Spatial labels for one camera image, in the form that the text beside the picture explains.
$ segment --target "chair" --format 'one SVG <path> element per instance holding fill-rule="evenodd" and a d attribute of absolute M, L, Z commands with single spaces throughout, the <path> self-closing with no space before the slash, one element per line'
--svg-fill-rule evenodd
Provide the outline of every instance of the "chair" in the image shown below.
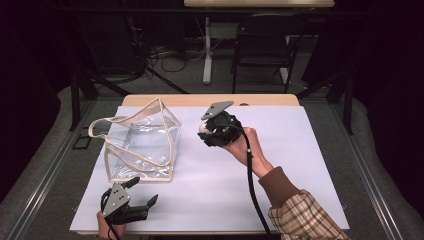
<path fill-rule="evenodd" d="M 307 28 L 307 20 L 300 15 L 256 13 L 242 19 L 237 27 L 236 46 L 231 66 L 235 93 L 237 66 L 288 69 L 284 93 L 287 93 L 299 40 Z M 288 35 L 298 36 L 293 44 L 286 42 Z"/>

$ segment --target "plaid shirt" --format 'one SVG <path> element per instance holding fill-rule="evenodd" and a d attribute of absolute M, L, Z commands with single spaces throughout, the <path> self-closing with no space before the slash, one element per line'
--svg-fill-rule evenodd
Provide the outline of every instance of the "plaid shirt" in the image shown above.
<path fill-rule="evenodd" d="M 306 190 L 268 213 L 281 239 L 349 239 Z"/>

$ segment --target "sleeve cuff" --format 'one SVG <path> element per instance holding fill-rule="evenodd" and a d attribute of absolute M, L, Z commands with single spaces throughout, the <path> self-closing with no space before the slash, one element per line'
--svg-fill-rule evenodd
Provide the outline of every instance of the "sleeve cuff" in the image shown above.
<path fill-rule="evenodd" d="M 272 169 L 260 178 L 259 184 L 264 188 L 272 208 L 281 207 L 287 199 L 299 193 L 281 167 Z"/>

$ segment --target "human hand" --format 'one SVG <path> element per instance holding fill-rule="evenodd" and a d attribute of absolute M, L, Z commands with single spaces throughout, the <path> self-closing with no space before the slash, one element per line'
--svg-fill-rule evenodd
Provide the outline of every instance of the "human hand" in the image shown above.
<path fill-rule="evenodd" d="M 243 129 L 247 135 L 247 139 L 249 140 L 250 150 L 253 155 L 252 171 L 256 176 L 261 178 L 274 167 L 270 162 L 268 162 L 262 152 L 256 130 L 250 127 L 244 127 Z M 230 152 L 240 163 L 247 166 L 247 144 L 243 135 L 240 135 L 236 141 L 229 143 L 222 148 Z"/>
<path fill-rule="evenodd" d="M 116 236 L 112 233 L 112 231 L 109 232 L 109 225 L 107 225 L 103 217 L 103 213 L 101 211 L 98 211 L 96 216 L 97 223 L 99 225 L 99 237 L 116 240 Z M 112 226 L 115 229 L 116 233 L 119 235 L 119 238 L 122 239 L 124 237 L 126 224 Z"/>

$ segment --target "clear plastic bag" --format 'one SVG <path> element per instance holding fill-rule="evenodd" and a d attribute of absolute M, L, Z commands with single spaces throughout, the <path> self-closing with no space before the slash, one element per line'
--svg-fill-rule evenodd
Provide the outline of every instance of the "clear plastic bag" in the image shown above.
<path fill-rule="evenodd" d="M 110 125 L 107 134 L 102 132 Z M 105 140 L 104 160 L 110 181 L 170 181 L 181 137 L 181 124 L 156 98 L 131 117 L 98 119 L 88 134 Z"/>

